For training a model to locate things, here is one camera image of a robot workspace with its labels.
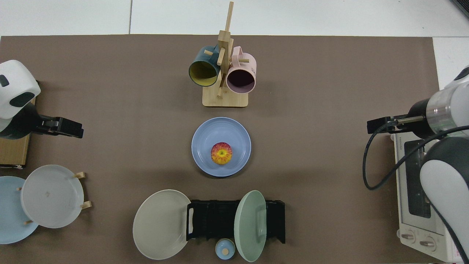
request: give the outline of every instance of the plate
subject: plate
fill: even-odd
[[[72,223],[80,214],[83,188],[69,169],[45,165],[35,169],[24,182],[21,205],[35,223],[59,228]]]
[[[140,206],[132,233],[137,249],[147,258],[162,260],[187,244],[186,214],[189,198],[176,190],[152,194]]]
[[[37,223],[25,225],[28,216],[21,207],[24,179],[13,176],[0,177],[0,244],[11,244],[25,239],[38,227]]]
[[[256,261],[267,238],[267,207],[260,191],[250,191],[241,199],[234,226],[234,242],[239,254],[248,262]]]
[[[225,142],[231,146],[233,155],[224,165],[212,161],[213,145]],[[246,129],[236,120],[215,117],[197,128],[192,138],[192,156],[197,166],[215,177],[227,177],[240,171],[251,155],[251,139]]]

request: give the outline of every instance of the light blue plate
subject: light blue plate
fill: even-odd
[[[212,161],[213,145],[225,142],[231,146],[231,160],[219,165]],[[197,128],[192,138],[192,156],[197,166],[215,177],[226,177],[237,173],[249,160],[251,139],[246,129],[236,120],[215,117]]]
[[[25,225],[29,218],[21,206],[21,191],[24,179],[0,177],[0,244],[11,244],[25,239],[37,228],[36,223]]]

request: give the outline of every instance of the mint green plate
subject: mint green plate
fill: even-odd
[[[239,254],[248,262],[256,261],[267,238],[267,209],[260,191],[250,191],[241,199],[234,226],[234,241]]]

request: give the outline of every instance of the black cable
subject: black cable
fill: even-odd
[[[370,144],[371,144],[371,141],[373,141],[373,138],[381,131],[383,131],[386,127],[388,127],[389,125],[394,125],[394,124],[397,124],[397,121],[394,121],[394,123],[387,123],[387,124],[384,124],[382,125],[381,127],[379,127],[370,137],[370,140],[368,140],[368,143],[366,144],[366,147],[365,147],[365,153],[363,154],[363,166],[362,166],[362,170],[363,170],[363,182],[365,183],[365,186],[368,190],[376,190],[376,189],[379,189],[381,186],[383,186],[389,179],[390,177],[396,172],[396,170],[409,158],[410,155],[412,155],[414,152],[416,152],[418,149],[420,149],[421,147],[423,147],[424,145],[426,145],[428,142],[432,141],[432,140],[435,140],[435,139],[441,139],[443,138],[444,136],[450,134],[450,133],[454,133],[454,132],[458,132],[458,131],[463,131],[463,130],[469,130],[469,125],[465,125],[465,126],[458,126],[458,127],[455,127],[455,128],[451,128],[451,129],[448,129],[448,130],[444,130],[444,131],[441,131],[441,132],[438,132],[436,134],[434,134],[433,136],[431,137],[428,137],[426,139],[424,139],[420,144],[418,144],[415,148],[413,148],[409,153],[406,153],[404,155],[404,157],[402,157],[397,163],[396,165],[389,171],[388,174],[386,174],[386,176],[384,176],[384,178],[378,183],[376,184],[375,186],[370,186],[368,184],[368,181],[366,179],[366,156],[368,154],[368,148],[370,147]]]

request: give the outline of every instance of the oven knob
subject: oven knob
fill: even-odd
[[[401,237],[408,240],[414,239],[414,236],[411,234],[402,234]]]
[[[410,230],[406,230],[406,233],[400,234],[400,237],[402,237],[403,239],[409,240],[411,243],[415,243],[414,232],[412,232]]]
[[[420,241],[420,245],[427,247],[431,249],[432,251],[437,250],[437,245],[435,243],[435,240],[432,237],[427,236],[425,241]]]

